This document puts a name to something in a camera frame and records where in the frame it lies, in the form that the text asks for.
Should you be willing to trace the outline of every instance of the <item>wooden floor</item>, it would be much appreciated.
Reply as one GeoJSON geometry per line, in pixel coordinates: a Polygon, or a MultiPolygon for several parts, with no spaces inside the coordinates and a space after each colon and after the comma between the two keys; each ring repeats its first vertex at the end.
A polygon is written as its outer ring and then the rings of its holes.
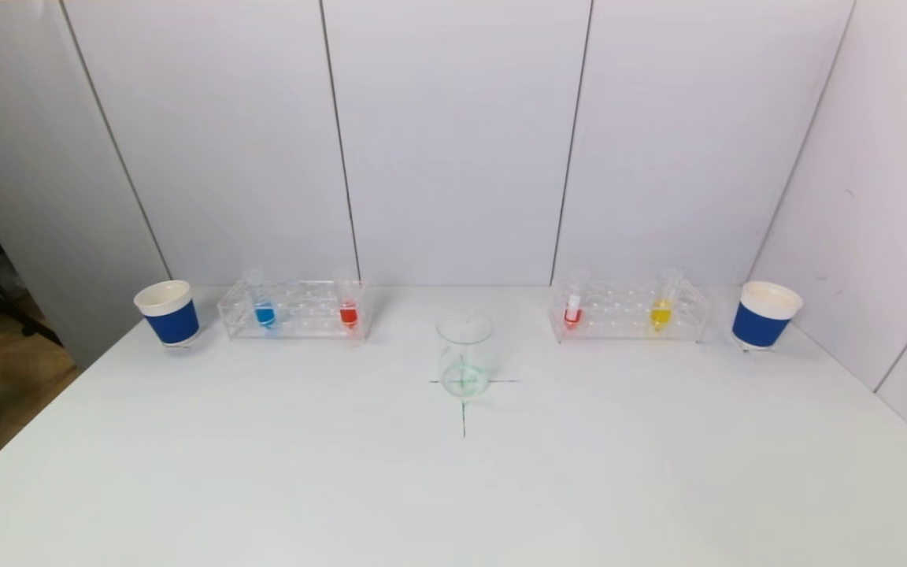
{"type": "MultiPolygon", "coordinates": [[[[44,322],[29,295],[20,305],[44,322]]],[[[79,374],[65,349],[39,335],[24,337],[19,323],[0,315],[0,450],[79,374]]]]}

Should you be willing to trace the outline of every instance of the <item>test tube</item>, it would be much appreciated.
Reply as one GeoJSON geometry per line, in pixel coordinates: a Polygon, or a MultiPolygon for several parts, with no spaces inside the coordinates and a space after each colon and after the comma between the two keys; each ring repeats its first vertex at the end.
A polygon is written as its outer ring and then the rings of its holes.
{"type": "Polygon", "coordinates": [[[677,295],[681,292],[681,283],[684,281],[684,273],[679,269],[668,268],[660,272],[660,288],[656,293],[656,300],[653,302],[653,308],[649,312],[649,320],[653,325],[653,330],[663,331],[670,324],[670,316],[674,311],[674,302],[677,301],[677,295]]]}
{"type": "Polygon", "coordinates": [[[579,320],[583,319],[583,293],[587,290],[590,273],[586,269],[576,269],[569,273],[565,285],[565,311],[562,320],[566,329],[576,329],[579,320]]]}
{"type": "Polygon", "coordinates": [[[247,293],[254,304],[254,315],[258,319],[258,324],[271,329],[275,324],[275,306],[271,302],[271,295],[268,295],[268,281],[265,279],[264,270],[248,269],[244,272],[244,281],[247,283],[247,293]]]}
{"type": "Polygon", "coordinates": [[[335,280],[335,293],[338,295],[338,313],[342,318],[342,325],[355,329],[359,323],[359,298],[360,281],[335,280]]]}

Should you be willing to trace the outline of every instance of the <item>test tube rack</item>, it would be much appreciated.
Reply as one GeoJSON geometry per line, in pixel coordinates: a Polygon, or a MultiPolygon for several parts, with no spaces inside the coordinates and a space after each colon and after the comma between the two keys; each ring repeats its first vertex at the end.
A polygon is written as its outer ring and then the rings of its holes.
{"type": "Polygon", "coordinates": [[[636,339],[699,341],[709,319],[709,301],[695,290],[690,281],[681,280],[673,302],[670,322],[656,330],[650,311],[659,291],[658,281],[623,283],[623,281],[592,280],[583,291],[579,323],[570,329],[565,326],[565,304],[568,301],[565,281],[551,286],[551,306],[548,319],[558,342],[594,339],[636,339]]]}
{"type": "Polygon", "coordinates": [[[349,328],[339,316],[339,296],[335,281],[268,281],[265,293],[275,310],[268,327],[258,323],[254,302],[245,280],[217,303],[220,319],[230,340],[236,339],[349,339],[365,340],[370,328],[371,311],[365,300],[366,284],[353,281],[357,290],[356,324],[349,328]]]}

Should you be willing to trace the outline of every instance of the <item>empty beaker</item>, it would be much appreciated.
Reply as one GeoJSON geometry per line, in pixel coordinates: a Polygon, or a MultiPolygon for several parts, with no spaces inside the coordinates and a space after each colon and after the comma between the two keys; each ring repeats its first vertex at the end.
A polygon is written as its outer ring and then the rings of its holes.
{"type": "Polygon", "coordinates": [[[475,398],[489,387],[494,358],[492,322],[476,311],[452,313],[436,324],[439,383],[458,398],[475,398]]]}

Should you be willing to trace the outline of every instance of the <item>paper cup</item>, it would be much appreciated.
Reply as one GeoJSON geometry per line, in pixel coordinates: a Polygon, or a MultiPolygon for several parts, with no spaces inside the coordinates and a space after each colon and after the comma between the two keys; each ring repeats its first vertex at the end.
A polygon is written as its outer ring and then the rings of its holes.
{"type": "Polygon", "coordinates": [[[182,346],[197,336],[198,314],[187,281],[154,283],[136,294],[133,301],[166,346],[182,346]]]}
{"type": "Polygon", "coordinates": [[[734,337],[742,347],[765,350],[803,306],[800,295],[768,281],[748,281],[741,291],[741,305],[734,318],[734,337]]]}

